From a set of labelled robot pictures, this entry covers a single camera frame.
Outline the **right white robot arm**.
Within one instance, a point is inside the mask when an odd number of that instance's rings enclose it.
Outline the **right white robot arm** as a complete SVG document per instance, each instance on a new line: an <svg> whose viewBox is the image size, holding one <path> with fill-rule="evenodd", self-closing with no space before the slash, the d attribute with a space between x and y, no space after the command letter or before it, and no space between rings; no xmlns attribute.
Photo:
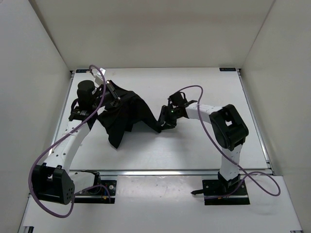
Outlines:
<svg viewBox="0 0 311 233"><path fill-rule="evenodd" d="M158 119L161 129L173 129L179 118L197 119L212 126L215 145L221 147L222 162L218 172L218 190L230 194L240 182L239 162L249 130L234 105L216 107L192 100L183 105L163 105Z"/></svg>

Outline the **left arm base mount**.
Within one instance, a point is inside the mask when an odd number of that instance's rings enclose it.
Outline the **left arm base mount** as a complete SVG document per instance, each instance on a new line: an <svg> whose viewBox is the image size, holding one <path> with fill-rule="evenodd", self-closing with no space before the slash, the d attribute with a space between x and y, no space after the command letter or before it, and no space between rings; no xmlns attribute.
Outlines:
<svg viewBox="0 0 311 233"><path fill-rule="evenodd" d="M99 176L96 184L105 186L96 187L88 191L77 194L74 203L91 203L91 204L114 204L117 192L116 176Z"/></svg>

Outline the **black pleated skirt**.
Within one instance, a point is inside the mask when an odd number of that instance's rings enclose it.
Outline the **black pleated skirt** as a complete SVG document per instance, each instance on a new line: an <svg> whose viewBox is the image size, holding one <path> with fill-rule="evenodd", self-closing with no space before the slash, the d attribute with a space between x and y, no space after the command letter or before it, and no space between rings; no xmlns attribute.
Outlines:
<svg viewBox="0 0 311 233"><path fill-rule="evenodd" d="M97 117L108 134L108 141L114 148L121 144L125 132L131 132L133 125L145 123L157 133L161 132L157 120L147 103L134 91L121 88L121 105L117 108L106 109Z"/></svg>

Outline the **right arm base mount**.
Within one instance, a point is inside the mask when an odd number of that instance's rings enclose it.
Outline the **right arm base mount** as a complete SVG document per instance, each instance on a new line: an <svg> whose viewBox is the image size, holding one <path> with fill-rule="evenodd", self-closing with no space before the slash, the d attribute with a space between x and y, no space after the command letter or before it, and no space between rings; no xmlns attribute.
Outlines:
<svg viewBox="0 0 311 233"><path fill-rule="evenodd" d="M245 181L228 190L219 180L202 180L202 189L193 190L192 195L204 195L205 205L249 205L250 200Z"/></svg>

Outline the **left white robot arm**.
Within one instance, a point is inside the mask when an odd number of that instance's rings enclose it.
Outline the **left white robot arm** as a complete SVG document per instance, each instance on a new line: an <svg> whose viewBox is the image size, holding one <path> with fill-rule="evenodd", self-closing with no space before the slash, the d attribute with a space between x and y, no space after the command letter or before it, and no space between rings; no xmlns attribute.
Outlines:
<svg viewBox="0 0 311 233"><path fill-rule="evenodd" d="M78 192L100 193L102 181L97 171L70 174L69 170L78 148L97 120L97 108L112 108L120 103L121 96L117 91L112 81L99 87L90 80L79 82L78 97L71 104L64 131L65 139L55 145L51 154L31 172L31 185L39 200L69 204Z"/></svg>

